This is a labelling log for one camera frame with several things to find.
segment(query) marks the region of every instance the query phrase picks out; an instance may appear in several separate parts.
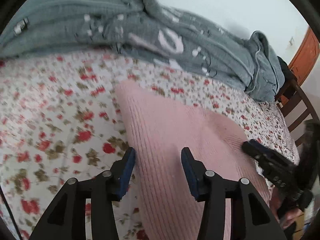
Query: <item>bed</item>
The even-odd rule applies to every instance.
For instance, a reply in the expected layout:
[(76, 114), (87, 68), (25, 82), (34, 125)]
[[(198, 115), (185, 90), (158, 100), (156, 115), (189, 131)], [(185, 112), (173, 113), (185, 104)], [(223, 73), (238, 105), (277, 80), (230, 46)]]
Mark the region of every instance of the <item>bed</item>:
[[(106, 49), (0, 62), (1, 188), (24, 239), (70, 177), (91, 179), (120, 159), (127, 138), (114, 86), (131, 79), (154, 94), (223, 114), (298, 164), (299, 154), (274, 103), (257, 103), (211, 78), (111, 54)], [(114, 203), (120, 239), (148, 239), (133, 171)], [(19, 239), (3, 199), (0, 215)], [(87, 239), (90, 202), (86, 205)]]

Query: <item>folded clothing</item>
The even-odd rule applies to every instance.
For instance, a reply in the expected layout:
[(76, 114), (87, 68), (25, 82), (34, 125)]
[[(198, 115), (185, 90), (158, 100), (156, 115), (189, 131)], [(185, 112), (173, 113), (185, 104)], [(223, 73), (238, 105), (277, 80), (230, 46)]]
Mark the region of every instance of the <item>folded clothing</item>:
[(157, 0), (27, 0), (0, 36), (0, 57), (108, 45), (114, 52), (180, 66), (273, 102), (284, 83), (265, 35), (242, 40)]
[[(269, 202), (265, 179), (241, 151), (247, 137), (228, 117), (153, 95), (133, 81), (117, 85), (116, 96), (129, 145), (137, 151), (140, 214), (150, 239), (197, 238), (204, 203), (190, 194), (180, 158), (183, 147), (225, 179), (248, 178)], [(230, 221), (226, 201), (224, 239), (230, 239)]]

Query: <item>ribbed texture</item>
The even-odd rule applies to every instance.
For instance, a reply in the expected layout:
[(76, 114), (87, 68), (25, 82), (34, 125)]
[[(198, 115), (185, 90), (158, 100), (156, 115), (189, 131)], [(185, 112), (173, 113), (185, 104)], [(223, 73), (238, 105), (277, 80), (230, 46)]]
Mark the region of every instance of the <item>ribbed texture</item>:
[[(228, 117), (153, 95), (135, 82), (116, 87), (129, 145), (137, 151), (140, 212), (150, 240), (195, 240), (204, 203), (191, 196), (181, 165), (183, 147), (225, 179), (248, 178), (268, 203), (266, 182), (254, 161), (241, 151), (247, 140)], [(224, 239), (230, 239), (226, 201)]]

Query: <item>blue gripper pad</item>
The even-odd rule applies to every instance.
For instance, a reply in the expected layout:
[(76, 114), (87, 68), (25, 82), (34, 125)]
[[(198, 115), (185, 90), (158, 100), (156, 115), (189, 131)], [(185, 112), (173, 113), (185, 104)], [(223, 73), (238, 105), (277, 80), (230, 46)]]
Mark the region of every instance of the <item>blue gripper pad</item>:
[(119, 201), (127, 193), (135, 160), (136, 151), (132, 147), (129, 147), (122, 160), (115, 161), (110, 168), (113, 178), (117, 182), (117, 187), (113, 194), (117, 196)]
[(204, 201), (203, 197), (208, 191), (207, 186), (204, 184), (204, 174), (207, 170), (204, 164), (193, 158), (188, 147), (184, 147), (181, 151), (181, 163), (191, 195), (198, 202)]

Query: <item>floral fabric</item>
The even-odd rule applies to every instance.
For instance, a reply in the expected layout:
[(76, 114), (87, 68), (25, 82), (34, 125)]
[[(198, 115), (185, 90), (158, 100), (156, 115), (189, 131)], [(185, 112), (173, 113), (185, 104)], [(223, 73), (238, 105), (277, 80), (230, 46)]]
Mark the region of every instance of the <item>floral fabric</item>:
[[(224, 114), (244, 129), (248, 139), (299, 161), (274, 104), (258, 104), (210, 78), (104, 50), (10, 60), (0, 62), (0, 67), (1, 188), (24, 239), (66, 180), (91, 179), (123, 156), (128, 143), (114, 86), (124, 79), (186, 105)], [(127, 194), (114, 203), (120, 239), (148, 239), (137, 193), (134, 170)], [(90, 206), (88, 201), (87, 239), (92, 239)], [(3, 201), (0, 215), (14, 232)]]

